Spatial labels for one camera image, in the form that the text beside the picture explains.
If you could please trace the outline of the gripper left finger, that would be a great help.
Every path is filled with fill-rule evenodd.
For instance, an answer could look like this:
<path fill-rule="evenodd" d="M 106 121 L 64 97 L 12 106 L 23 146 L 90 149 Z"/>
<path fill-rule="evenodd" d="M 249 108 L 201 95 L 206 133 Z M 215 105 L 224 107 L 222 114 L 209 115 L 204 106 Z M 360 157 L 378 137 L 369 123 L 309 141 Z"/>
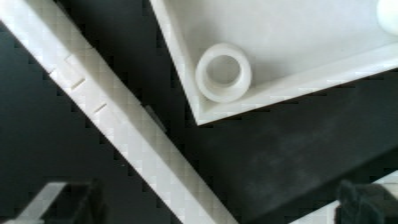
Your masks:
<path fill-rule="evenodd" d="M 103 224 L 99 182 L 50 182 L 10 224 Z"/>

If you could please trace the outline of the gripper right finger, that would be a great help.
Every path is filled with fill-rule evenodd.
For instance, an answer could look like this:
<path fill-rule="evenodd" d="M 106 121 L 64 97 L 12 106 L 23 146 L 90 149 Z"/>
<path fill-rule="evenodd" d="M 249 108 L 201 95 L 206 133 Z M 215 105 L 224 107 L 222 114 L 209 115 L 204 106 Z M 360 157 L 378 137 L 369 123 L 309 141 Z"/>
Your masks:
<path fill-rule="evenodd" d="M 398 224 L 398 197 L 382 184 L 339 183 L 334 224 Z"/>

